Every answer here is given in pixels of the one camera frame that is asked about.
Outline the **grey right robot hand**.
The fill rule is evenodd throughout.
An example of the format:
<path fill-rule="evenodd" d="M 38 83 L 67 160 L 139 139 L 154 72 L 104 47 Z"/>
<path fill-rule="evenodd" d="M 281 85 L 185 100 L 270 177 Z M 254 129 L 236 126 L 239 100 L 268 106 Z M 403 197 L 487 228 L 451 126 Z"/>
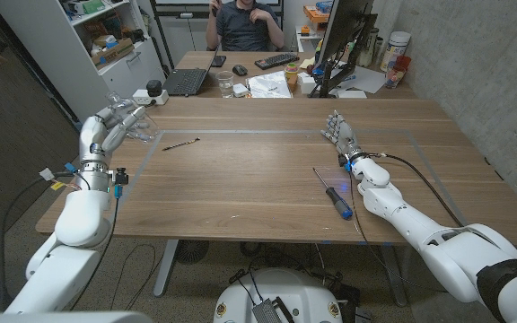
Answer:
<path fill-rule="evenodd" d="M 320 133 L 336 146 L 340 155 L 353 162 L 362 156 L 364 151 L 360 147 L 355 132 L 344 117 L 336 110 L 327 118 L 327 128 Z"/>

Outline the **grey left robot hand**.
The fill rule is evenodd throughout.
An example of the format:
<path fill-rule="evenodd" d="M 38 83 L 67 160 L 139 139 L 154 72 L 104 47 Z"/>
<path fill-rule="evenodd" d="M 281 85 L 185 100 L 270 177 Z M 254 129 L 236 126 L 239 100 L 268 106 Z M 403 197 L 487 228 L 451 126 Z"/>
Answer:
<path fill-rule="evenodd" d="M 109 167 L 113 152 L 123 143 L 132 126 L 146 116 L 144 106 L 116 109 L 108 106 L 88 117 L 81 129 L 81 164 L 98 162 Z"/>

